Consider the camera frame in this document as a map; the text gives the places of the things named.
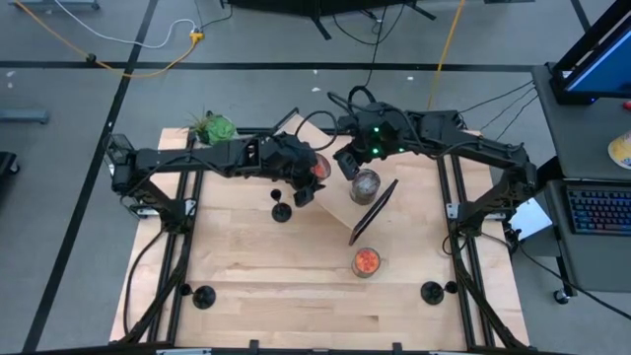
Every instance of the green plant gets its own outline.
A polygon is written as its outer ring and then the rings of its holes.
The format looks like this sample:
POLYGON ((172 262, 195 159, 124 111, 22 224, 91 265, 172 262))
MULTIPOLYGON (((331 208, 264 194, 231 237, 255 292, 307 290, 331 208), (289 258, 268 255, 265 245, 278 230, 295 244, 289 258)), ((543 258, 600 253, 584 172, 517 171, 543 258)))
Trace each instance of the green plant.
POLYGON ((222 114, 214 114, 212 111, 206 111, 202 117, 198 117, 193 113, 192 122, 189 129, 192 130, 199 142, 206 145, 213 145, 217 142, 232 139, 237 132, 234 124, 222 114))
POLYGON ((197 139, 199 139, 201 143, 209 144, 210 139, 208 138, 207 128, 208 123, 210 122, 210 118, 208 116, 198 117, 191 112, 189 112, 188 114, 192 116, 192 122, 189 126, 190 130, 195 133, 197 139))

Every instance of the white cable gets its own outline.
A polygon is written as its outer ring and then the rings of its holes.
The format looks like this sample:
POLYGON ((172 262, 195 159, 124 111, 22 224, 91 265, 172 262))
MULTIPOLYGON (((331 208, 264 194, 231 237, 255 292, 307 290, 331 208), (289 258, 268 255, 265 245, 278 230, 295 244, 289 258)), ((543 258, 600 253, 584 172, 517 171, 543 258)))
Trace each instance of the white cable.
POLYGON ((190 19, 180 19, 180 20, 177 20, 177 21, 175 21, 175 22, 173 22, 171 24, 171 26, 169 27, 169 33, 167 34, 167 38, 165 39, 165 41, 162 44, 160 44, 160 45, 149 45, 149 44, 137 42, 135 40, 118 39, 118 38, 110 37, 110 36, 107 36, 107 35, 101 35, 98 32, 92 30, 88 25, 84 24, 83 21, 79 20, 79 18, 77 18, 70 11, 68 11, 68 9, 66 9, 63 5, 61 5, 59 0, 55 0, 55 3, 57 3, 57 5, 59 5, 61 10, 63 10, 66 14, 68 14, 68 16, 73 18, 81 26, 83 26, 84 28, 86 28, 88 31, 90 31, 91 33, 95 34, 96 36, 99 36, 99 37, 101 37, 103 39, 109 39, 109 40, 113 40, 113 41, 117 41, 117 42, 121 42, 121 43, 126 43, 126 44, 138 44, 138 45, 140 45, 140 46, 142 46, 144 48, 149 48, 149 49, 159 49, 159 48, 164 47, 165 44, 167 44, 167 42, 169 41, 169 38, 171 37, 171 32, 173 31, 174 26, 176 24, 179 24, 179 23, 182 23, 182 22, 188 22, 190 24, 193 24, 193 28, 192 28, 191 32, 194 32, 197 29, 197 26, 195 25, 194 21, 192 21, 190 19))

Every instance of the gray floor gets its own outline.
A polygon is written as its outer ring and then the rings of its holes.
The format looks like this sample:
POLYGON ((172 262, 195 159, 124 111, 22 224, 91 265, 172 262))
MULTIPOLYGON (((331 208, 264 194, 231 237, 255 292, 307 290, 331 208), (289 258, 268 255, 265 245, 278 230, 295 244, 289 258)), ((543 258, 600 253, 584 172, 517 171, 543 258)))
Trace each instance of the gray floor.
MULTIPOLYGON (((217 1, 198 0, 204 21, 223 17, 217 1)), ((593 22, 611 0, 582 0, 593 22)), ((111 36, 134 38, 148 0, 102 1, 102 10, 79 12, 89 25, 111 36)), ((455 13, 455 1, 431 1, 431 22, 406 9, 390 38, 380 47, 380 62, 437 62, 455 13)), ((391 25, 398 7, 390 9, 391 25)), ((104 60, 124 61, 130 46, 94 38, 58 11, 42 17, 60 33, 104 60)), ((147 41, 164 38, 169 23, 181 17, 198 22, 192 0, 161 0, 147 41)), ((338 17, 353 34, 370 40, 370 20, 338 17)), ((372 50, 344 36, 330 18, 323 24, 333 39, 324 41, 309 20, 235 9, 230 21, 208 28, 207 38, 187 59, 191 62, 326 61, 366 62, 372 50)), ((142 61, 168 61, 188 47, 187 25, 160 50, 143 49, 142 61)), ((484 6, 468 1, 448 62, 462 64, 540 64, 560 57, 582 28, 569 0, 484 6)), ((0 60, 82 61, 25 14, 0 7, 0 60)), ((0 353, 20 351, 41 292, 64 237, 94 154, 119 79, 101 70, 4 69, 0 107, 45 107, 48 125, 0 125, 0 150, 20 154, 23 170, 0 204, 0 353)), ((157 144, 163 127, 186 126, 189 113, 204 108, 229 116, 237 125, 267 126, 293 107, 302 112, 335 110, 326 91, 345 94, 366 80, 363 71, 184 71, 132 80, 115 131, 137 147, 157 144)), ((424 109, 431 72, 375 72, 371 90, 400 107, 424 109)), ((528 74, 445 72, 434 108, 463 109, 530 80, 528 74)), ((468 112, 471 128, 482 127, 511 99, 468 112)), ((484 133, 497 137, 521 105, 484 133)), ((328 126, 324 118, 317 120, 328 126)), ((554 154, 538 101, 504 134, 503 141, 525 141, 532 160, 554 154)), ((109 191, 105 169, 81 225, 39 349, 105 344, 117 305, 136 222, 109 191)), ((542 261, 553 266, 553 260, 542 261)), ((586 297, 560 307, 551 298, 559 283, 527 259, 516 256, 515 274, 531 343, 543 350, 580 354, 623 354, 631 348, 631 324, 586 297)), ((598 294, 631 311, 631 296, 598 294)))

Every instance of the black bolt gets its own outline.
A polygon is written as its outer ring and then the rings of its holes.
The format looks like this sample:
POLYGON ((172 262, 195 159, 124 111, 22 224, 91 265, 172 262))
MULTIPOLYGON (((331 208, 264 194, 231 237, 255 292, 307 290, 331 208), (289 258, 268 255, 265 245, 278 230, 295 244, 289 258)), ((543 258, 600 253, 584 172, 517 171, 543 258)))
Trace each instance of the black bolt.
POLYGON ((279 201, 280 201, 280 196, 281 196, 282 194, 283 194, 283 193, 282 193, 282 192, 281 192, 278 188, 274 188, 274 189, 272 190, 272 193, 270 193, 269 195, 270 195, 270 196, 272 196, 272 199, 273 199, 274 201, 279 202, 279 201))
POLYGON ((454 281, 450 281, 445 284, 445 291, 454 294, 457 292, 457 284, 454 281))
POLYGON ((193 289, 190 287, 189 284, 183 284, 179 286, 179 293, 182 296, 188 296, 193 293, 193 289))

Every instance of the computer monitor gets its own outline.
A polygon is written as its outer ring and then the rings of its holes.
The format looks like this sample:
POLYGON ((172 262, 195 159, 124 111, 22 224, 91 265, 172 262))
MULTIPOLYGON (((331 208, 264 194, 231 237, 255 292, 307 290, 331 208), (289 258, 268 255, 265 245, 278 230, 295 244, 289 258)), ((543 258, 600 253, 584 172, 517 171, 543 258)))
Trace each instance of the computer monitor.
POLYGON ((618 0, 551 69, 560 105, 631 98, 631 1, 618 0))

